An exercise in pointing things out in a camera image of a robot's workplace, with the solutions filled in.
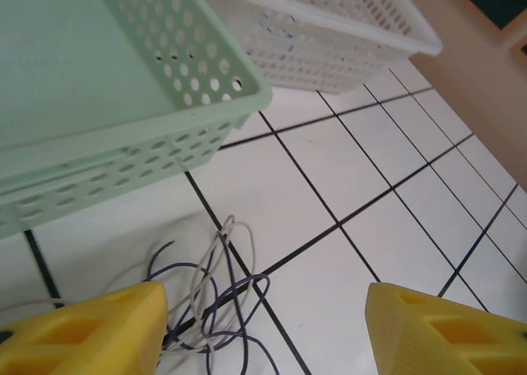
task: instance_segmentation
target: purple wire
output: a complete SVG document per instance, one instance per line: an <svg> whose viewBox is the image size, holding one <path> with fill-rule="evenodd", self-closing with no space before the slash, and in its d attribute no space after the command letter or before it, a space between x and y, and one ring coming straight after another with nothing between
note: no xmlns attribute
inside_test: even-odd
<svg viewBox="0 0 527 375"><path fill-rule="evenodd" d="M217 284L216 284L216 281L214 280L213 277L211 277L209 280L211 281L212 283L212 286L214 287L214 302L207 308L205 308L205 310L203 311L203 322L202 322L202 325L201 325L201 332L203 335L207 336L207 337L218 337L218 336L230 336L230 338L228 340L225 340L223 342L221 342L220 344L218 344L217 346L214 346L214 351L218 351L220 349L223 349L225 348L226 346L228 346L230 343L232 343L236 338L242 338L243 340L243 344L244 344L244 362L243 362L243 365L242 365L242 370L241 370L241 375L245 375L247 373L247 367L248 367L248 363L249 363L249 341L251 342L254 342L255 344L258 345L258 347L261 348L261 350L263 351L263 353L266 355L266 357L268 358L269 362L271 363L272 367L273 367L273 370L274 372L278 375L279 374L279 371L278 371L278 368L277 368L277 365L274 363L274 360L273 358L271 357L271 354L268 352L268 350L265 348L264 344L250 336L250 335L247 335L247 332L246 332L246 326L248 325L249 321L252 319L253 315L255 314L256 310L258 309L258 307L263 303L264 299L265 299L265 296L270 288L270 278L266 275L266 274L254 274L254 275L250 275L248 277L245 277L241 280L238 280L236 282L235 280L235 276L234 276L234 268L232 266L232 261L231 261L231 257L229 255L229 250L228 250L228 246L225 242L225 237L221 234L219 234L219 237L220 237L220 240L222 242L222 245L223 245L223 249L225 251L225 254L226 254L226 262L227 262L227 268L229 270L229 279L231 281L231 286L228 287L222 294L220 294L218 296L218 290L217 290ZM169 271L169 270L172 270L174 268L179 268L179 267L190 267L190 268L195 268L197 269L198 266L194 263L189 263L189 262L181 262L181 263L175 263L175 264L171 264L171 265L168 265L154 273L152 273L152 268L153 268L153 265L156 261L156 259L158 258L158 256L160 255L160 253L163 252L163 250L165 250L167 247L169 247L170 245L172 245L174 242L173 241L169 241L168 243L166 243L165 245L163 245L159 250L156 251L156 253L154 253L154 255L152 256L149 264L148 264L148 268L147 268L147 278L145 279L145 281L149 281L149 280L153 280L154 278L156 278L157 276L161 275L161 274L164 274L165 272ZM205 268L201 268L200 271L203 272L203 277L202 277L202 280L203 278L207 277L210 273L210 267L212 265L212 259L213 259L213 256L214 256L214 250L212 250L209 258L208 258L208 263L207 263L207 266ZM253 306L252 310L250 311L249 315L247 316L246 319L243 318L243 315L241 313L241 307L240 307L240 302L239 302L239 299L238 299L238 288L241 288L243 287L244 285L246 284L249 284L249 282L253 280L254 282L258 282L260 280L265 280L267 283L265 285L265 289L263 290L263 292L260 294L259 296L259 300L255 303L255 305ZM201 293L201 289L199 291L197 291L194 295L194 299ZM234 304L235 304L235 309L236 309L236 316L238 317L238 322L240 323L240 329L238 331L228 331L228 330L224 330L224 331L216 331L216 332L212 332L213 329L214 329L214 326L216 325L216 318L217 318L217 311L220 307L220 303L223 301L223 300L226 300L227 297L229 295L232 295L232 300L234 301ZM177 321L174 329L171 329L168 325L167 325L167 333L166 333L166 337L165 337L165 343L164 343L164 349L166 349L166 347L170 344L170 342L173 340L175 342L179 342L179 334L180 334L180 327L182 326L183 324L183 321L185 319L185 317L188 315L190 311L190 305L188 305L183 314L180 316L179 320ZM208 327L208 332L205 331L205 327L206 327L206 324L208 322L208 318L211 317L211 323L210 323L210 326ZM193 346L190 346L190 345L187 345L185 343L181 344L181 347L184 348L184 349L195 349ZM201 349L198 351L198 353L200 354L206 354L206 362L207 362L207 374L208 375L211 375L211 368L210 368L210 355L211 355L211 352L210 352L210 349L207 347Z"/></svg>

